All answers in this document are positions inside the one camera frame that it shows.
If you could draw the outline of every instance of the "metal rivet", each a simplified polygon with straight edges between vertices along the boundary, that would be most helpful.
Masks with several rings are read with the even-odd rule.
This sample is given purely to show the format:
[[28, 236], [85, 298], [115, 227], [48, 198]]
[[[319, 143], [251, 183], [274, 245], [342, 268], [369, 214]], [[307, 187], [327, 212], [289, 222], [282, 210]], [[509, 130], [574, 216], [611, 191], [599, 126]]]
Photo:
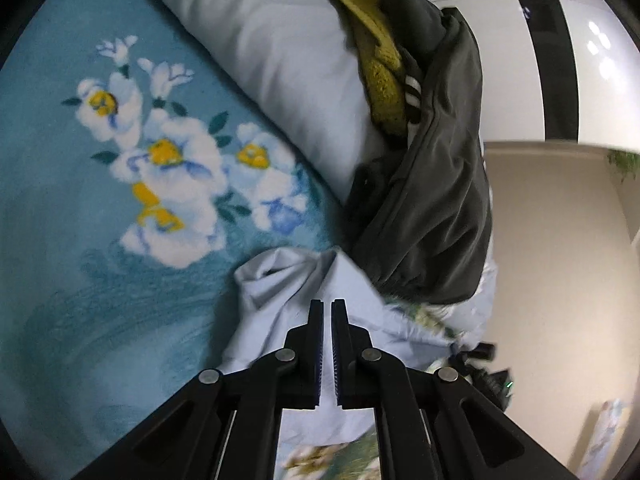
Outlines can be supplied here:
[[278, 361], [283, 361], [284, 363], [293, 361], [295, 358], [296, 353], [291, 348], [281, 348], [276, 352], [276, 359]]
[[458, 378], [458, 372], [453, 368], [445, 367], [438, 370], [438, 377], [441, 378], [446, 383], [452, 383]]
[[215, 384], [220, 378], [220, 373], [217, 370], [203, 370], [198, 376], [198, 380], [202, 384]]
[[382, 354], [377, 348], [366, 348], [362, 351], [362, 358], [365, 361], [378, 361], [381, 357]]

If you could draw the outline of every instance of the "white fabric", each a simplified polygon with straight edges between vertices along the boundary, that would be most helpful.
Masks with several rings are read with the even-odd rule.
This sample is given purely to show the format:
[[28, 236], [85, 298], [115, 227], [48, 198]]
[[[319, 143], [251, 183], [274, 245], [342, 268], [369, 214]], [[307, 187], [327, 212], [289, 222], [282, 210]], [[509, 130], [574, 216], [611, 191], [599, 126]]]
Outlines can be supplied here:
[[333, 300], [345, 300], [350, 323], [369, 330], [373, 346], [409, 367], [424, 369], [449, 355], [447, 339], [385, 306], [364, 273], [340, 250], [269, 250], [239, 267], [235, 279], [240, 287], [242, 318], [223, 357], [220, 370], [224, 373], [247, 368], [261, 355], [281, 348], [287, 331], [306, 323], [311, 300], [324, 302], [320, 406], [313, 411], [286, 410], [281, 443], [328, 446], [350, 442], [374, 423], [371, 410], [344, 411], [336, 405], [330, 319]]
[[344, 201], [385, 145], [329, 0], [163, 0]]

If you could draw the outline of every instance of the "blue floral blanket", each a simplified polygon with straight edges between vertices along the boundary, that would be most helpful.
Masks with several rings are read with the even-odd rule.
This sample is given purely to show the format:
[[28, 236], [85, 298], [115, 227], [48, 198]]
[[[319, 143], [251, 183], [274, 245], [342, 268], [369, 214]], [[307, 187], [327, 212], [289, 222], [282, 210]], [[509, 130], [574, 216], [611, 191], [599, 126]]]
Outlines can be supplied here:
[[0, 72], [0, 418], [85, 466], [238, 323], [235, 268], [339, 208], [158, 0], [47, 0]]

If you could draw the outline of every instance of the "black stripe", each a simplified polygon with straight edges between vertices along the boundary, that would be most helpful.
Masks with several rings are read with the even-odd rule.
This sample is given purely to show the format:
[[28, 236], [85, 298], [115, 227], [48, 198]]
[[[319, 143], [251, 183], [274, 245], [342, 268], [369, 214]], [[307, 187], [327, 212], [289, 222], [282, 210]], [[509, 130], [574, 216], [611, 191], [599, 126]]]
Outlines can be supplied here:
[[578, 141], [578, 78], [560, 0], [519, 0], [536, 54], [545, 139]]

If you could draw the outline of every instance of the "yellow towel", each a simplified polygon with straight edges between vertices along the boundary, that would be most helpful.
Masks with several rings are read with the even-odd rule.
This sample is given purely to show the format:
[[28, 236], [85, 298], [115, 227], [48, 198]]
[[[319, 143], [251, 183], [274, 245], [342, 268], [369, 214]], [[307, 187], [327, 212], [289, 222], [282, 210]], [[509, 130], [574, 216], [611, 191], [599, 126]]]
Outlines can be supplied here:
[[379, 0], [340, 0], [350, 12], [360, 70], [364, 76], [371, 117], [385, 133], [405, 136], [402, 61], [378, 8]]

